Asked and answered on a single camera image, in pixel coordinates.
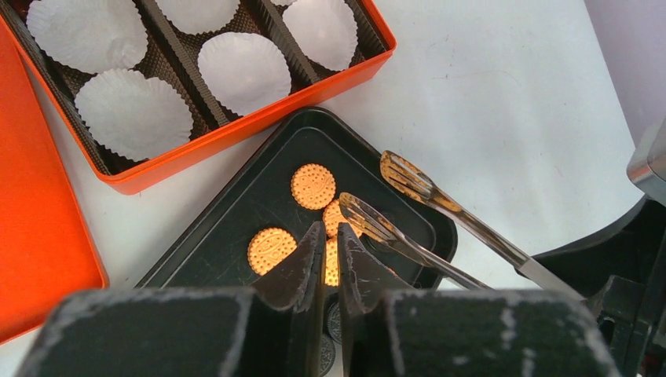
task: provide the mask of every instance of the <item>biscuit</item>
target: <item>biscuit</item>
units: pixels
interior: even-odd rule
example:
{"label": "biscuit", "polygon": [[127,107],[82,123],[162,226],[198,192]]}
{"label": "biscuit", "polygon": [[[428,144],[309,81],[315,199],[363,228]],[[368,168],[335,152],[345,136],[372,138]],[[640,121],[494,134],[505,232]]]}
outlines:
{"label": "biscuit", "polygon": [[338,276],[338,241],[331,238],[326,241],[326,272],[324,282],[331,287],[339,285]]}
{"label": "biscuit", "polygon": [[335,178],[321,165],[303,165],[291,178],[291,194],[304,208],[320,210],[335,197]]}
{"label": "biscuit", "polygon": [[247,260],[252,270],[264,276],[294,250],[296,240],[289,232],[280,228],[267,228],[250,241]]}
{"label": "biscuit", "polygon": [[[341,222],[348,222],[347,219],[342,216],[340,211],[340,200],[336,199],[326,206],[324,210],[324,226],[326,227],[326,234],[329,237],[335,237],[338,234],[338,224]],[[356,237],[360,237],[363,234],[363,231],[358,229],[356,226],[351,225]]]}

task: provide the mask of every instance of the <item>paper baking cup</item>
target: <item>paper baking cup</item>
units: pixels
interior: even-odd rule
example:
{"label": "paper baking cup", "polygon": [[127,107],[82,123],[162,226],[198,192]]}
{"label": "paper baking cup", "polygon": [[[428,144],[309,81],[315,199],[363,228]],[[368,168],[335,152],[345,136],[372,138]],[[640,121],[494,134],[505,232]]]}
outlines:
{"label": "paper baking cup", "polygon": [[312,61],[332,71],[349,68],[358,44],[358,26],[343,0],[298,0],[282,18]]}
{"label": "paper baking cup", "polygon": [[199,71],[215,98],[238,115],[247,115],[289,95],[287,61],[269,39],[258,34],[224,33],[203,44]]}
{"label": "paper baking cup", "polygon": [[187,34],[217,31],[236,14],[240,0],[156,0],[174,26]]}
{"label": "paper baking cup", "polygon": [[192,131],[192,114],[181,95],[137,71],[114,69],[93,77],[74,104],[99,144],[134,161],[187,143]]}
{"label": "paper baking cup", "polygon": [[271,0],[271,2],[275,5],[291,5],[295,1],[296,0]]}
{"label": "paper baking cup", "polygon": [[131,0],[33,1],[26,24],[47,55],[90,74],[132,68],[148,52],[148,35]]}

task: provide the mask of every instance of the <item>tong handle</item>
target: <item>tong handle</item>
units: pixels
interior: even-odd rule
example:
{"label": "tong handle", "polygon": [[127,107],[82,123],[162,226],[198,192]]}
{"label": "tong handle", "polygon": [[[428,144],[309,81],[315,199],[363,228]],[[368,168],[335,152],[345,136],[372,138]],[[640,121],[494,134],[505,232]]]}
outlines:
{"label": "tong handle", "polygon": [[513,267],[520,269],[530,259],[530,256],[524,251],[520,250],[517,246],[509,242],[509,240],[492,230],[492,228],[487,226],[476,216],[467,212],[453,199],[444,194],[439,188],[434,191],[436,192],[436,195],[432,199],[434,204],[431,206],[432,208],[451,218],[456,224],[472,233],[472,235],[485,244],[485,246],[495,251]]}
{"label": "tong handle", "polygon": [[451,263],[440,258],[436,254],[428,251],[414,240],[407,236],[402,236],[402,243],[414,251],[419,257],[420,262],[425,267],[436,269],[447,281],[464,289],[491,289],[473,276],[458,269]]}
{"label": "tong handle", "polygon": [[439,188],[435,188],[434,197],[429,205],[443,215],[451,218],[456,224],[472,233],[478,240],[495,251],[500,257],[509,262],[517,271],[520,271],[528,279],[542,287],[566,293],[577,301],[585,299],[575,289],[555,276],[524,251],[509,242],[506,238],[492,230],[473,214],[467,212],[458,203],[444,194]]}

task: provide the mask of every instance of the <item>orange lid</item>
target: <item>orange lid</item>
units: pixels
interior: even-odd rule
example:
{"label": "orange lid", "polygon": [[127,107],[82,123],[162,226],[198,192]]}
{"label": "orange lid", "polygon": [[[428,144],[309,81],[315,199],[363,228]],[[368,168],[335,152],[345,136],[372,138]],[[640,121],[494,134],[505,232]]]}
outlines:
{"label": "orange lid", "polygon": [[106,277],[16,47],[0,27],[0,343]]}

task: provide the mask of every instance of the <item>metal tongs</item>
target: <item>metal tongs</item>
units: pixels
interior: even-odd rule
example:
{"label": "metal tongs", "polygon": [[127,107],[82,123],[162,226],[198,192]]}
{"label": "metal tongs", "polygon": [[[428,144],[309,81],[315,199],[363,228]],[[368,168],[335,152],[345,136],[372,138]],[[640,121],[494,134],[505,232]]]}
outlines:
{"label": "metal tongs", "polygon": [[406,159],[393,152],[385,151],[380,161],[380,170],[384,179],[396,190],[451,218],[543,289],[564,292],[578,301],[584,300],[582,295],[534,258],[462,208]]}
{"label": "metal tongs", "polygon": [[347,192],[340,194],[340,210],[350,224],[373,240],[394,249],[420,265],[431,267],[445,279],[466,289],[489,289],[481,281],[457,269],[406,236],[376,209]]}

